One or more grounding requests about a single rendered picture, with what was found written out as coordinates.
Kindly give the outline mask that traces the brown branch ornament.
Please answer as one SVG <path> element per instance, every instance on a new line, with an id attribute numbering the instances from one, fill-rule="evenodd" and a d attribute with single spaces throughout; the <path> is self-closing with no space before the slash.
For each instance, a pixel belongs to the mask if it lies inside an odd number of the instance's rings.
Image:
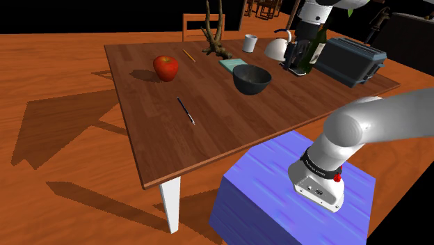
<path id="1" fill-rule="evenodd" d="M 210 53 L 215 53 L 217 57 L 221 57 L 223 60 L 228 60 L 232 58 L 232 53 L 227 51 L 221 42 L 221 38 L 224 31 L 224 23 L 223 20 L 223 7 L 222 0 L 218 0 L 218 25 L 216 29 L 216 33 L 213 34 L 211 32 L 210 21 L 211 21 L 211 13 L 209 9 L 209 0 L 206 0 L 206 14 L 205 14 L 205 28 L 201 27 L 202 32 L 204 33 L 207 42 L 209 43 L 209 47 L 203 49 L 206 55 L 210 55 Z"/>

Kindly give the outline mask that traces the dark grey toaster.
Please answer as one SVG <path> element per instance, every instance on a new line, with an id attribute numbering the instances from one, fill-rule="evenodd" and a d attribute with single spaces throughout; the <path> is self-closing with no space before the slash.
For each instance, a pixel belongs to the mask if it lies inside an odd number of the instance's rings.
<path id="1" fill-rule="evenodd" d="M 387 53 L 348 38 L 331 38 L 320 53 L 314 68 L 353 88 L 367 82 L 384 67 Z"/>

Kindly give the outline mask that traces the white kettle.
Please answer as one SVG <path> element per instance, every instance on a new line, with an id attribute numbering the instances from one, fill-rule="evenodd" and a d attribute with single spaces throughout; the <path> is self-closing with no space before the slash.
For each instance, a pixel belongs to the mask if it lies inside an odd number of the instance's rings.
<path id="1" fill-rule="evenodd" d="M 285 52 L 287 50 L 288 44 L 291 42 L 292 34 L 287 29 L 277 29 L 274 33 L 278 33 L 281 31 L 285 31 L 287 33 L 287 39 L 284 38 L 276 38 L 275 40 L 268 43 L 266 46 L 264 54 L 276 61 L 283 62 L 285 61 Z"/>

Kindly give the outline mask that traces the wooden table with white legs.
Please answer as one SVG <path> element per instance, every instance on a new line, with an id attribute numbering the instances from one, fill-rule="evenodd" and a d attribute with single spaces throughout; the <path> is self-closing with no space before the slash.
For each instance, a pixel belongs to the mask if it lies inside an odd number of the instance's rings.
<path id="1" fill-rule="evenodd" d="M 105 46 L 141 186 L 160 188 L 171 232 L 178 229 L 183 174 L 326 117 L 353 100 L 398 87 L 380 74 L 354 88 L 319 71 L 297 77 L 264 54 L 267 44 L 262 38 L 253 53 L 246 53 L 241 40 L 223 43 L 235 57 L 271 74 L 257 95 L 240 93 L 218 57 L 202 52 L 203 41 Z M 154 71 L 158 56 L 179 63 L 172 81 L 160 80 Z"/>

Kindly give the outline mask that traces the white cup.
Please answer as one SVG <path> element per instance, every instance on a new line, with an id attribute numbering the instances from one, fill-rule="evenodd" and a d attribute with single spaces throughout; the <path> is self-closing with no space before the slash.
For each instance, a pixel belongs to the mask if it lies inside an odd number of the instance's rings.
<path id="1" fill-rule="evenodd" d="M 246 53 L 253 53 L 258 37 L 253 34 L 245 34 L 242 50 Z"/>

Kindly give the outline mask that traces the red apple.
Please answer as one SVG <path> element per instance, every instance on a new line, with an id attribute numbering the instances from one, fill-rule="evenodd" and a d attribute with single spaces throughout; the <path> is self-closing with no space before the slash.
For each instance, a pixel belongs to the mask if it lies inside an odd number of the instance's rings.
<path id="1" fill-rule="evenodd" d="M 154 71 L 160 80 L 172 81 L 179 69 L 179 63 L 171 56 L 158 56 L 153 60 Z"/>

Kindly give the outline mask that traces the blue robot stand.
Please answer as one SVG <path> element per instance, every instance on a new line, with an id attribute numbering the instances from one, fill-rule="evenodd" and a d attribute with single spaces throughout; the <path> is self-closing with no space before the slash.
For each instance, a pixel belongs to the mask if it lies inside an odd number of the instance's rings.
<path id="1" fill-rule="evenodd" d="M 376 180 L 346 162 L 342 208 L 294 191 L 288 167 L 312 141 L 291 131 L 249 149 L 223 175 L 209 225 L 227 245 L 366 245 Z"/>

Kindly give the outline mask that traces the dark wooden chairs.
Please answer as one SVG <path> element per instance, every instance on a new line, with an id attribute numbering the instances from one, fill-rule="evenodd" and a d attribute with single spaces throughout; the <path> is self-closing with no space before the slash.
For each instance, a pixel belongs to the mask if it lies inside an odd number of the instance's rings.
<path id="1" fill-rule="evenodd" d="M 282 2 L 283 0 L 246 0 L 244 15 L 250 17 L 254 13 L 260 19 L 273 19 L 280 15 Z"/>

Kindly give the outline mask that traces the teal book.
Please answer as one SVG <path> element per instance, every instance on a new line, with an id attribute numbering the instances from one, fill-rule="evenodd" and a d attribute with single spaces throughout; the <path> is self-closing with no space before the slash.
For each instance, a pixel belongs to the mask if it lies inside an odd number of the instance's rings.
<path id="1" fill-rule="evenodd" d="M 229 73 L 233 73 L 233 69 L 238 65 L 246 65 L 247 63 L 240 58 L 224 59 L 218 62 Z"/>

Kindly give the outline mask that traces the green wine bottle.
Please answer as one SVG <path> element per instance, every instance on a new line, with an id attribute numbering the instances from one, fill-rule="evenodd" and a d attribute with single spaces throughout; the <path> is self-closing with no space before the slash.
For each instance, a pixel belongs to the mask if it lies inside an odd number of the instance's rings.
<path id="1" fill-rule="evenodd" d="M 309 49 L 307 53 L 304 55 L 302 61 L 299 63 L 299 68 L 302 70 L 304 74 L 309 74 L 319 58 L 325 44 L 327 41 L 327 30 L 332 22 L 332 18 L 329 17 L 325 24 L 322 25 L 320 30 L 318 31 L 315 39 L 311 41 Z"/>

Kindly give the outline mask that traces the dark cabinet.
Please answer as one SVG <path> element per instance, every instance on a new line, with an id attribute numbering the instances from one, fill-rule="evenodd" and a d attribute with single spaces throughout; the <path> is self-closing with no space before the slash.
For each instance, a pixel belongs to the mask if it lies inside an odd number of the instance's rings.
<path id="1" fill-rule="evenodd" d="M 402 65 L 434 77 L 434 4 L 423 1 L 387 5 L 386 19 L 369 44 L 387 53 L 387 57 Z"/>

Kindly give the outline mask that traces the white-edged flat phone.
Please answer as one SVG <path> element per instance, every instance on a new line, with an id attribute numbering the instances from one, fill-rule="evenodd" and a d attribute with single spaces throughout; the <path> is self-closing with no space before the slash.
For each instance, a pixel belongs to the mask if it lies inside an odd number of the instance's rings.
<path id="1" fill-rule="evenodd" d="M 284 67 L 284 62 L 279 62 L 279 65 L 282 66 L 285 70 L 291 72 L 292 74 L 296 75 L 296 76 L 304 76 L 306 75 L 306 72 L 304 72 L 302 69 L 300 68 L 285 68 Z"/>

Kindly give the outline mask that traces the black bowl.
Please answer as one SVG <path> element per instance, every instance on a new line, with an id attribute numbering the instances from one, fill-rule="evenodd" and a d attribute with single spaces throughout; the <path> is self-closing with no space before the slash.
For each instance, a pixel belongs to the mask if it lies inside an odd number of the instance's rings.
<path id="1" fill-rule="evenodd" d="M 256 95 L 262 92 L 272 80 L 268 71 L 249 64 L 235 66 L 232 76 L 236 89 L 244 95 Z"/>

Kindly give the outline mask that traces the wooden chair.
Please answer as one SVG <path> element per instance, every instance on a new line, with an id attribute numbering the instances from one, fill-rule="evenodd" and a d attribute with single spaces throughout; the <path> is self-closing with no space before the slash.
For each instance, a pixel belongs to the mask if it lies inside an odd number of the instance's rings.
<path id="1" fill-rule="evenodd" d="M 205 14 L 184 13 L 182 15 L 182 41 L 206 41 L 206 36 L 201 30 L 201 26 L 205 28 Z M 218 22 L 218 14 L 210 14 L 210 27 L 212 35 L 215 35 L 217 29 L 221 29 L 221 36 L 225 32 L 225 14 L 223 14 L 222 24 Z"/>

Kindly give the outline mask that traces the dark blue pen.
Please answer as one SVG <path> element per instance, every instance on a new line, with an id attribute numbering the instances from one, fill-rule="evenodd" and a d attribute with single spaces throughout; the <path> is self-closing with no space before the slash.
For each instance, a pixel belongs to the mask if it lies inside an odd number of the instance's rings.
<path id="1" fill-rule="evenodd" d="M 179 97 L 177 97 L 177 101 L 181 104 L 184 112 L 186 113 L 186 115 L 188 116 L 189 120 L 191 121 L 191 123 L 193 125 L 195 125 L 195 121 L 193 119 L 193 117 L 191 116 L 191 114 L 188 112 L 188 109 L 184 106 L 183 102 L 181 101 L 181 99 Z"/>

